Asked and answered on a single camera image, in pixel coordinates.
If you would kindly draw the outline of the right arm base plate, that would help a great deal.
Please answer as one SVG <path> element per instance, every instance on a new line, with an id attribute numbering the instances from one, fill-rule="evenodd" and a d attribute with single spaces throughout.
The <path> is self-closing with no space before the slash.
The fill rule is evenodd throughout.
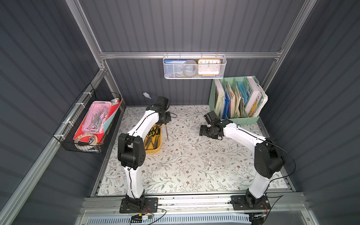
<path id="1" fill-rule="evenodd" d="M 259 199 L 246 195 L 231 196 L 229 203 L 233 206 L 235 211 L 271 209 L 270 202 L 266 196 L 262 196 Z"/>

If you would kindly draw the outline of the pink plastic case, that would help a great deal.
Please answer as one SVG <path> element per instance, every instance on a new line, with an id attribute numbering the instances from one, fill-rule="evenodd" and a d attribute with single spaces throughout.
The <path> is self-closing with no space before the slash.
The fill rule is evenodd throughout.
<path id="1" fill-rule="evenodd" d="M 81 131 L 89 134 L 104 133 L 103 124 L 108 119 L 111 107 L 111 102 L 94 101 L 85 116 Z"/>

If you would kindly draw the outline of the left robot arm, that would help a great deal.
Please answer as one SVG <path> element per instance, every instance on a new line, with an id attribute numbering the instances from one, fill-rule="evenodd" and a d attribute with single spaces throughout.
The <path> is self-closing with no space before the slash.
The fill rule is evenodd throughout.
<path id="1" fill-rule="evenodd" d="M 169 99 L 158 97 L 157 102 L 146 108 L 140 121 L 130 131 L 118 136 L 118 160 L 127 176 L 125 200 L 140 208 L 145 206 L 141 181 L 141 166 L 146 158 L 144 141 L 154 125 L 171 121 L 169 106 Z"/>

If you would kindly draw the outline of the yellow storage box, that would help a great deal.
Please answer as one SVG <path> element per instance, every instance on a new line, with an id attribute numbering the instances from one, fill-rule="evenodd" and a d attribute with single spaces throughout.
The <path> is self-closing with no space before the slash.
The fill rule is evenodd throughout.
<path id="1" fill-rule="evenodd" d="M 146 154 L 158 153 L 161 148 L 161 126 L 154 125 L 147 134 L 144 147 Z"/>

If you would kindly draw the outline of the aluminium rail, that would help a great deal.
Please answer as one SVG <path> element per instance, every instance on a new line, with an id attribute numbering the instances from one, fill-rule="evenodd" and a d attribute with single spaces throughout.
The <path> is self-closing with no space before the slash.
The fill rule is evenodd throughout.
<path id="1" fill-rule="evenodd" d="M 231 196 L 241 193 L 215 193 L 215 194 L 181 194 L 160 195 L 159 208 L 166 209 L 168 213 L 187 212 L 229 212 L 233 210 Z M 302 192 L 268 192 L 267 197 L 273 212 L 302 211 L 309 208 L 309 204 Z M 85 198 L 80 209 L 80 214 L 107 215 L 119 214 L 122 196 L 115 197 L 89 197 Z"/>

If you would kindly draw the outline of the blue desk lamp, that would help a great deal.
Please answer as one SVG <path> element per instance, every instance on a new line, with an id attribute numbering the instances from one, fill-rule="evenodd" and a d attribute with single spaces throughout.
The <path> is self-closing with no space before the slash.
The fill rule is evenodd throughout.
<path id="1" fill-rule="evenodd" d="M 151 96 L 150 96 L 147 92 L 144 92 L 143 95 L 144 95 L 146 98 L 152 99 Z"/>

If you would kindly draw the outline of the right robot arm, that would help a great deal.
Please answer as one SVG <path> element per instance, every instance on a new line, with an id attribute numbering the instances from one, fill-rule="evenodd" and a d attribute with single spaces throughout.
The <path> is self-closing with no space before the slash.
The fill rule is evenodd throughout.
<path id="1" fill-rule="evenodd" d="M 221 140 L 223 137 L 237 141 L 254 155 L 256 175 L 246 191 L 245 201 L 249 208 L 266 201 L 266 191 L 274 180 L 274 174 L 285 165 L 280 148 L 264 136 L 251 133 L 229 119 L 220 119 L 214 111 L 204 115 L 207 125 L 200 127 L 199 135 Z"/>

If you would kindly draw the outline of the white book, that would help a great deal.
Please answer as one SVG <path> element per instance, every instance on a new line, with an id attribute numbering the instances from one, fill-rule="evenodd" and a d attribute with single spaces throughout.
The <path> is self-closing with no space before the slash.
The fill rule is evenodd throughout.
<path id="1" fill-rule="evenodd" d="M 262 95 L 259 85 L 253 77 L 247 76 L 246 80 L 248 85 L 246 89 L 247 102 L 245 104 L 245 112 L 247 113 L 248 117 L 251 117 L 253 112 L 256 110 Z"/>

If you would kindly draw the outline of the grey tape roll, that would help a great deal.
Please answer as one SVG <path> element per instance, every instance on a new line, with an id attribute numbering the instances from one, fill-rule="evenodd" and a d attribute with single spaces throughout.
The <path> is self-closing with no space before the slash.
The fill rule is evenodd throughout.
<path id="1" fill-rule="evenodd" d="M 194 60 L 186 60 L 183 66 L 183 73 L 187 77 L 193 77 L 197 74 L 198 65 Z"/>

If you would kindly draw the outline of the yellow white clock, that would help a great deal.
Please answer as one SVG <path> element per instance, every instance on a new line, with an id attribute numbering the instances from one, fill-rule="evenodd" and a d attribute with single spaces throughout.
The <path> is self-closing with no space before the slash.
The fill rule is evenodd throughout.
<path id="1" fill-rule="evenodd" d="M 221 60 L 220 59 L 199 59 L 198 60 L 198 74 L 203 76 L 215 76 L 220 73 Z"/>

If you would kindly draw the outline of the green file organizer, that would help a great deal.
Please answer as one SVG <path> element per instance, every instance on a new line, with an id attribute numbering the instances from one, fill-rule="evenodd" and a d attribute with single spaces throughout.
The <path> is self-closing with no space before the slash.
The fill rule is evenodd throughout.
<path id="1" fill-rule="evenodd" d="M 255 76 L 252 77 L 258 83 L 262 97 L 251 117 L 248 117 L 245 112 L 245 104 L 248 100 L 246 76 L 213 80 L 209 98 L 210 110 L 214 111 L 220 119 L 229 119 L 239 125 L 256 124 L 260 118 L 261 110 L 268 101 L 268 96 L 259 84 L 258 79 Z"/>

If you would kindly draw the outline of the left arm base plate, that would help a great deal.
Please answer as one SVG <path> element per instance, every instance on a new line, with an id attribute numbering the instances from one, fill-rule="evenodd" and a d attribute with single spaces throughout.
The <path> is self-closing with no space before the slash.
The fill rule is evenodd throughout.
<path id="1" fill-rule="evenodd" d="M 124 198 L 119 213 L 155 213 L 158 210 L 158 198 L 145 197 L 140 199 Z"/>

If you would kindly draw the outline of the blue box in basket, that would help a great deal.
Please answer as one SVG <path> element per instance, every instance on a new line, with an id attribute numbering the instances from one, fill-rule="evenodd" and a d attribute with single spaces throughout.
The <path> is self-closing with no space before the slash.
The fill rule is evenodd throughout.
<path id="1" fill-rule="evenodd" d="M 180 59 L 165 59 L 163 61 L 165 78 L 176 78 L 184 75 L 183 68 L 186 61 L 187 60 Z"/>

